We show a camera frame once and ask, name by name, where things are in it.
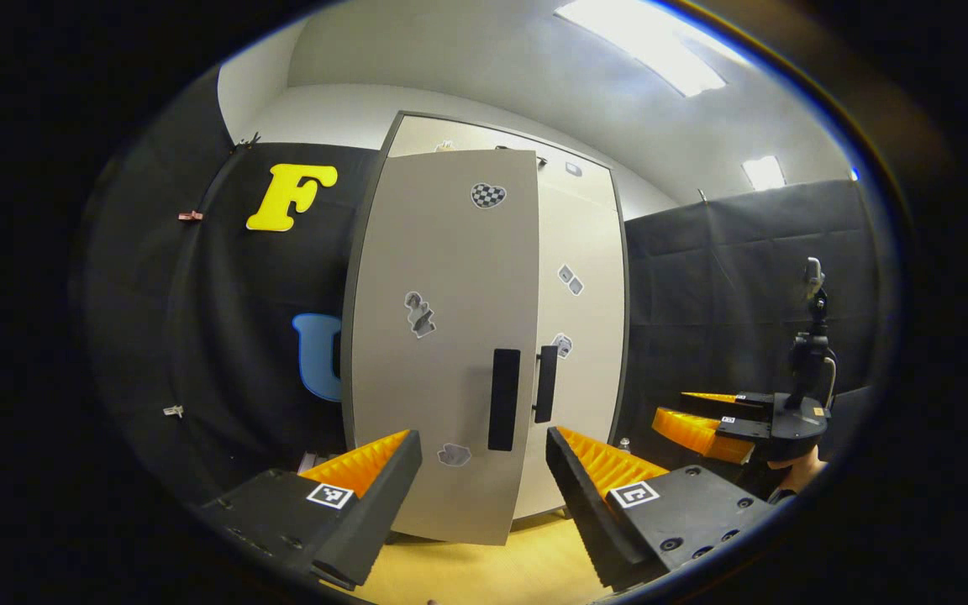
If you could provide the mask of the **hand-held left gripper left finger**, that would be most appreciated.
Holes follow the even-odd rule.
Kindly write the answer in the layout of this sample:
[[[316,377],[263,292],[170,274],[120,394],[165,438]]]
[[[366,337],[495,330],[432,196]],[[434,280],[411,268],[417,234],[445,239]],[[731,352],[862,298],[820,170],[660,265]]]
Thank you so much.
[[[422,464],[417,430],[304,472],[268,470],[199,506],[209,529],[298,583],[364,585]]]

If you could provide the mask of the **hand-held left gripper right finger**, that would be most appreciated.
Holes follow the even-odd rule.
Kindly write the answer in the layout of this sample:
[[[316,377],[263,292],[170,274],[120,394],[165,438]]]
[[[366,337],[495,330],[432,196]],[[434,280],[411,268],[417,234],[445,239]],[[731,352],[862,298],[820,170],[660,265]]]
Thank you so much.
[[[664,470],[572,429],[548,429],[545,459],[597,578],[615,592],[710,558],[775,512],[706,467]]]

